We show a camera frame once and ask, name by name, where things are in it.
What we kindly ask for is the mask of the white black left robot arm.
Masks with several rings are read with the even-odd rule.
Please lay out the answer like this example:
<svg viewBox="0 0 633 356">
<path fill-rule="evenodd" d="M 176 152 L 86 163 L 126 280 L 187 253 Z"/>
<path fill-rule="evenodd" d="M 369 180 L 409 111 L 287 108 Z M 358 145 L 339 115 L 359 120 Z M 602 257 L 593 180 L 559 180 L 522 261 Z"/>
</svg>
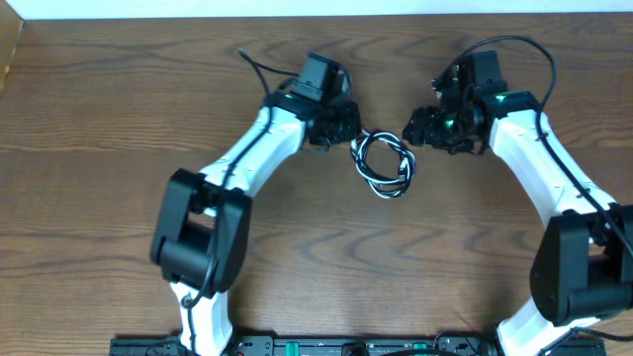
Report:
<svg viewBox="0 0 633 356">
<path fill-rule="evenodd" d="M 298 94 L 265 97 L 253 125 L 217 161 L 180 168 L 167 182 L 149 248 L 176 297 L 183 355 L 222 355 L 233 335 L 228 291 L 243 265 L 252 201 L 306 142 L 348 142 L 361 132 L 358 105 Z"/>
</svg>

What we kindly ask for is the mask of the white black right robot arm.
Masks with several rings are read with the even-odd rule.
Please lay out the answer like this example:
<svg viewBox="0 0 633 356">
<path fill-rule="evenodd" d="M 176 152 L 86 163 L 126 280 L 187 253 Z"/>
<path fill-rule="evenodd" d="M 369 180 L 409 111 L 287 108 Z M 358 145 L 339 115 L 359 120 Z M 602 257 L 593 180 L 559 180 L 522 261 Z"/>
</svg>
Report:
<svg viewBox="0 0 633 356">
<path fill-rule="evenodd" d="M 539 355 L 574 331 L 632 307 L 632 209 L 598 188 L 552 132 L 543 104 L 498 75 L 432 83 L 439 104 L 415 110 L 404 137 L 450 154 L 490 150 L 543 223 L 530 297 L 496 330 L 502 355 Z"/>
</svg>

